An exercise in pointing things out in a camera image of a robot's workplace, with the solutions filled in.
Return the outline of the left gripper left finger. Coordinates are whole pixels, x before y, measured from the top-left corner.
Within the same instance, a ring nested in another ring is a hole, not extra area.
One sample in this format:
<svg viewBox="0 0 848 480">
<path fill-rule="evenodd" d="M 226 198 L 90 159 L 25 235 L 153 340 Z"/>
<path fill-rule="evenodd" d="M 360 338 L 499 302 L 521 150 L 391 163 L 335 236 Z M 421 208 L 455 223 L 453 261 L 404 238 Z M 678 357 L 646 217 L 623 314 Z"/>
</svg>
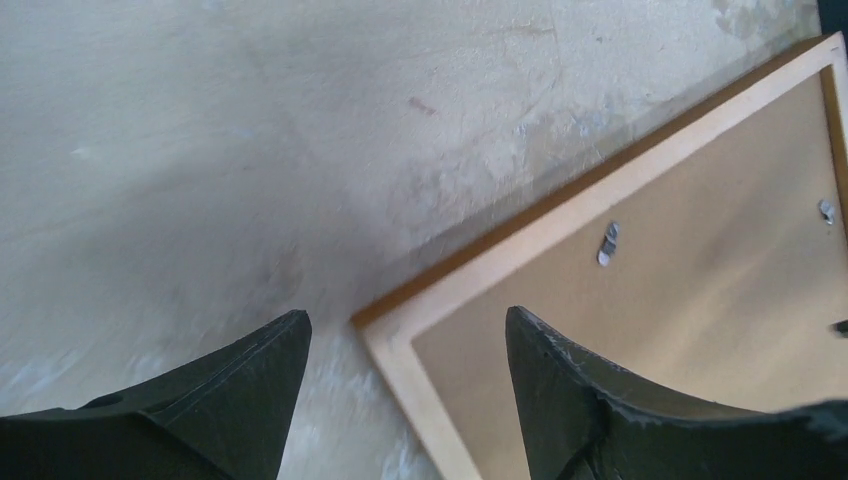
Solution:
<svg viewBox="0 0 848 480">
<path fill-rule="evenodd" d="M 290 311 L 245 337 L 76 409 L 1 420 L 5 479 L 274 479 L 312 326 Z"/>
</svg>

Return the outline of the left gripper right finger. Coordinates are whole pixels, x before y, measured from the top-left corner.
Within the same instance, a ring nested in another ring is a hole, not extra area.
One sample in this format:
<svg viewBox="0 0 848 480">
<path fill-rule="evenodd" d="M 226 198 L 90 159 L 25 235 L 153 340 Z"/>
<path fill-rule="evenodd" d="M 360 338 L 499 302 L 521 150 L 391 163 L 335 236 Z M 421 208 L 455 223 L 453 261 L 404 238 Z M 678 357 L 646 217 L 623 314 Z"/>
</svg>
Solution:
<svg viewBox="0 0 848 480">
<path fill-rule="evenodd" d="M 843 479 L 847 404 L 775 413 L 650 381 L 521 306 L 505 340 L 534 479 Z"/>
</svg>

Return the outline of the brown wooden picture frame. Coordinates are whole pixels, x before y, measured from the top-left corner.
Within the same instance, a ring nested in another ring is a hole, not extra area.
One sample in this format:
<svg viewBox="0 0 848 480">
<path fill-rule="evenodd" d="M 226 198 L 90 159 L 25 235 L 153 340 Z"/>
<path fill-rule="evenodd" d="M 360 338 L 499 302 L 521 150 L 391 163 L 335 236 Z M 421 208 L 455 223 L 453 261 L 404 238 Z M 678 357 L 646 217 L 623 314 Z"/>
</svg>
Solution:
<svg viewBox="0 0 848 480">
<path fill-rule="evenodd" d="M 837 205 L 847 240 L 847 58 L 841 34 L 801 42 L 555 191 L 444 266 L 358 313 L 355 324 L 378 370 L 437 471 L 486 479 L 443 406 L 413 340 L 805 80 L 824 96 Z"/>
</svg>

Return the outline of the brown cardboard backing board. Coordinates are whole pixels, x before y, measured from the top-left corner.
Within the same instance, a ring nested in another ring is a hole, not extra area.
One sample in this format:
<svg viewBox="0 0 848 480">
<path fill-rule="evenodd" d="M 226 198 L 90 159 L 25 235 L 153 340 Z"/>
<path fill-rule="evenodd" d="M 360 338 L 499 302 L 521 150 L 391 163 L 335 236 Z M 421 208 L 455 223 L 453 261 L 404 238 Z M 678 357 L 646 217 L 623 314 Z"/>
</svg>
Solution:
<svg viewBox="0 0 848 480">
<path fill-rule="evenodd" d="M 525 479 L 505 343 L 526 307 L 659 384 L 779 411 L 847 394 L 847 240 L 812 77 L 417 336 L 486 479 Z"/>
</svg>

